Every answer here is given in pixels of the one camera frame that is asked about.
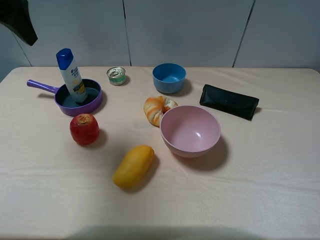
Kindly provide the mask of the blue cap shampoo bottle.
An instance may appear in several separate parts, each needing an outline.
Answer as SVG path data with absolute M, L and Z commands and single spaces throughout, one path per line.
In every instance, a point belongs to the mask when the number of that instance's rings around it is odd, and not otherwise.
M 56 59 L 72 99 L 76 103 L 83 103 L 87 98 L 87 92 L 71 49 L 61 49 L 56 54 Z

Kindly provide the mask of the toy croissant bread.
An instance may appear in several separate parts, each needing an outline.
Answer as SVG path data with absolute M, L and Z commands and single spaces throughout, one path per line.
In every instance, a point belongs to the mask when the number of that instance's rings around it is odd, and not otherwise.
M 159 127 L 164 114 L 177 106 L 174 100 L 166 96 L 149 97 L 144 103 L 143 111 L 148 121 Z

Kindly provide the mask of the pink plastic bowl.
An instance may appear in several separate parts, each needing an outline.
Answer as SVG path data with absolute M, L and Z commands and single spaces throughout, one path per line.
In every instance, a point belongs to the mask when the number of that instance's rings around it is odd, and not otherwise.
M 192 105 L 168 110 L 160 121 L 159 129 L 168 149 L 183 158 L 207 154 L 221 136 L 217 119 L 202 107 Z

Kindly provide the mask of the blue plastic bowl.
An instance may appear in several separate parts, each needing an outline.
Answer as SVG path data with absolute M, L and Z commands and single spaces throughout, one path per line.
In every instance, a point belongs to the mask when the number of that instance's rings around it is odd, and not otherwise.
M 185 68 L 175 63 L 163 63 L 152 70 L 154 87 L 164 94 L 181 91 L 185 85 L 186 75 Z

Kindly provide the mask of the yellow toy mango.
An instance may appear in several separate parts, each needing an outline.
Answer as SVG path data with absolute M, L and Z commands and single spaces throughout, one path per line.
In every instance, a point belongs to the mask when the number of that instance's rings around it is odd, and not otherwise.
M 135 188 L 148 173 L 154 157 L 155 152 L 151 146 L 135 146 L 125 155 L 113 174 L 113 183 L 122 189 Z

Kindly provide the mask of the green label tin can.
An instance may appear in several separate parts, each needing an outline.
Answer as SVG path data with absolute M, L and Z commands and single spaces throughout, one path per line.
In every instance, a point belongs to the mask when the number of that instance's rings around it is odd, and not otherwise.
M 106 74 L 109 79 L 109 83 L 113 86 L 119 86 L 126 82 L 126 70 L 123 67 L 112 67 L 106 72 Z

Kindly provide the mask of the purple toy frying pan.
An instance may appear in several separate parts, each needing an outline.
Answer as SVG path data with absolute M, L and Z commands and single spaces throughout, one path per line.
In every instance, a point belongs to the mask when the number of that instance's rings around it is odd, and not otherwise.
M 53 93 L 55 103 L 60 110 L 65 115 L 75 117 L 79 114 L 92 113 L 103 101 L 102 88 L 98 82 L 86 78 L 83 78 L 82 82 L 83 95 L 71 94 L 65 84 L 61 87 L 54 87 L 29 79 L 27 86 Z

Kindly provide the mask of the red toy apple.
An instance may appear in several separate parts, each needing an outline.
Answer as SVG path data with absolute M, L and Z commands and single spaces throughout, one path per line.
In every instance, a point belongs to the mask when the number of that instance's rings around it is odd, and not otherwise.
M 82 146 L 94 143 L 100 133 L 96 118 L 89 113 L 81 113 L 73 117 L 69 130 L 73 140 Z

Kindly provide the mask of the black glasses case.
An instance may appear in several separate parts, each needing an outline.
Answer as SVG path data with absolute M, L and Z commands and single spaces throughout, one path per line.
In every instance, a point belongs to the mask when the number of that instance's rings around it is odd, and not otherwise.
M 251 121 L 259 99 L 205 84 L 199 104 Z

